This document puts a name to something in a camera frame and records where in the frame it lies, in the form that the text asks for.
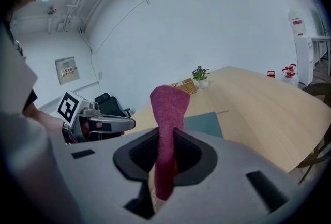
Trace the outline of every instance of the white bottle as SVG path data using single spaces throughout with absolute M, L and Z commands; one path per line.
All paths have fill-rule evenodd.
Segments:
M 286 67 L 282 70 L 284 73 L 284 78 L 282 79 L 283 82 L 298 88 L 299 87 L 299 77 L 295 72 L 296 65 L 291 64 L 289 67 Z

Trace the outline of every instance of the black chair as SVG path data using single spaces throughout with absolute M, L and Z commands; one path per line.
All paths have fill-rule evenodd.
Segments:
M 94 99 L 94 101 L 99 104 L 101 114 L 127 117 L 125 113 L 123 113 L 119 108 L 116 98 L 114 96 L 111 97 L 108 93 L 104 93 L 98 96 Z M 129 113 L 130 108 L 124 109 L 123 111 L 126 112 L 129 117 L 131 117 Z

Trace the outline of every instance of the wooden table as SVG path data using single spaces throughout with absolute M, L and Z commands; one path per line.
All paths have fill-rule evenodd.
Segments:
M 331 108 L 276 79 L 234 67 L 212 72 L 209 88 L 191 95 L 185 117 L 216 112 L 226 140 L 242 143 L 285 170 L 294 169 L 323 138 Z M 157 127 L 151 103 L 133 115 L 135 129 Z

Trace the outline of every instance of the white wall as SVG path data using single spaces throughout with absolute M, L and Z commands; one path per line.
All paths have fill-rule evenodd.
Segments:
M 77 91 L 88 100 L 101 94 L 91 65 L 91 50 L 78 33 L 33 33 L 21 35 L 26 62 L 38 76 L 34 86 L 38 99 L 36 107 L 47 112 L 55 111 L 59 98 L 67 90 Z M 80 78 L 60 85 L 55 60 L 74 57 Z
M 296 63 L 288 12 L 320 34 L 314 0 L 103 0 L 86 34 L 103 92 L 138 110 L 154 87 L 235 66 L 266 74 Z

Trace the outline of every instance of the ceiling pipe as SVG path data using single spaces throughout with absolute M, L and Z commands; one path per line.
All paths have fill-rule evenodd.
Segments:
M 17 22 L 23 22 L 23 21 L 27 21 L 27 20 L 38 20 L 38 19 L 45 19 L 49 17 L 48 14 L 42 14 L 42 15 L 35 15 L 35 16 L 22 16 L 17 19 Z M 61 16 L 58 15 L 53 15 L 52 17 L 59 17 L 61 18 Z
M 53 19 L 52 17 L 48 18 L 48 33 L 50 34 L 52 32 L 52 23 L 53 23 Z

